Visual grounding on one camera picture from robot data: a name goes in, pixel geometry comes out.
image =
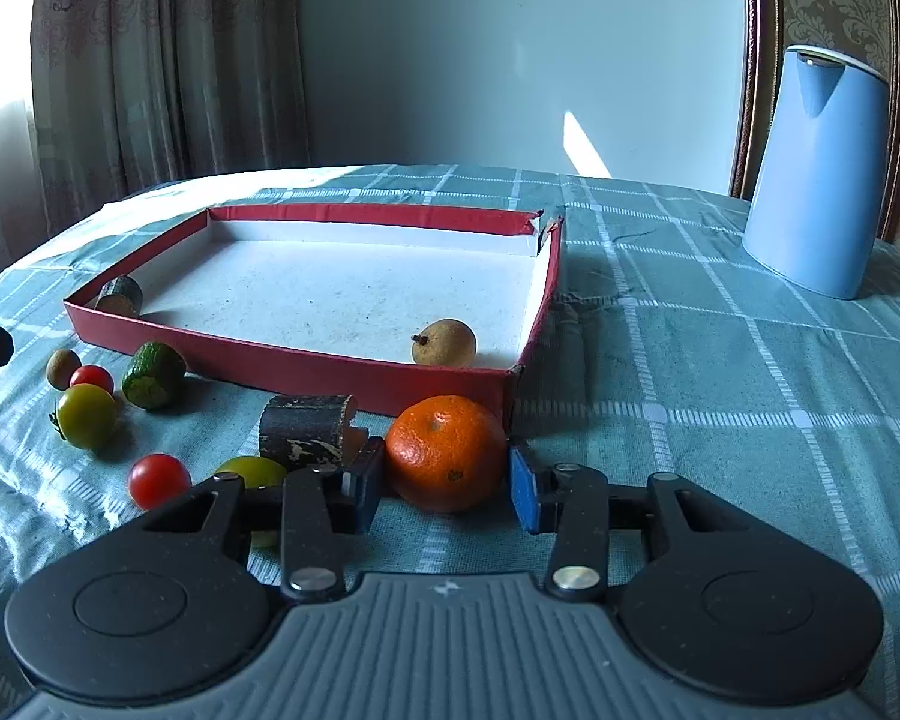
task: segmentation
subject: electric kettle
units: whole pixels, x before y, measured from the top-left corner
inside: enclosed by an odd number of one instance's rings
[[[874,247],[889,87],[835,50],[788,47],[744,249],[807,290],[852,299]]]

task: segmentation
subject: wooden frame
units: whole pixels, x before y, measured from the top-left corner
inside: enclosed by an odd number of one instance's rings
[[[900,0],[890,17],[890,129],[887,175],[877,234],[893,239],[900,214]],[[783,59],[782,0],[746,0],[746,55],[730,195],[751,199],[767,144]]]

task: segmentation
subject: table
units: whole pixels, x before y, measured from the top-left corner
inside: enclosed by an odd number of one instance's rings
[[[55,348],[117,375],[126,357],[81,343],[61,301],[183,215],[223,202],[404,202],[564,215],[554,306],[521,382],[514,432],[545,461],[612,482],[673,470],[853,568],[879,594],[885,637],[863,693],[900,717],[900,255],[879,242],[860,299],[794,287],[740,247],[746,204],[675,187],[475,167],[274,170],[197,179],[108,205],[0,276],[0,710],[25,689],[2,639],[8,594],[49,560],[137,514],[132,461],[180,457],[194,479],[253,454],[269,394],[197,379],[173,413],[125,413],[94,460],[53,433],[43,367]],[[389,420],[356,420],[381,434]],[[345,541],[356,568],[506,571],[546,563],[503,499],[461,517],[388,499]],[[639,567],[615,538],[611,576]],[[275,581],[254,554],[251,570]]]

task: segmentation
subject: cut cucumber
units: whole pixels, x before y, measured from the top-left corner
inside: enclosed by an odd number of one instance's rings
[[[124,397],[141,409],[162,409],[183,390],[187,364],[165,343],[151,341],[137,349],[124,374]]]

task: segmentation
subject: sunlight patch on wall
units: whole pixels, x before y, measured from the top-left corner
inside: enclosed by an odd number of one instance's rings
[[[583,132],[577,117],[570,111],[563,114],[563,151],[578,175],[585,175],[587,178],[612,177],[597,149],[593,148],[590,138]]]

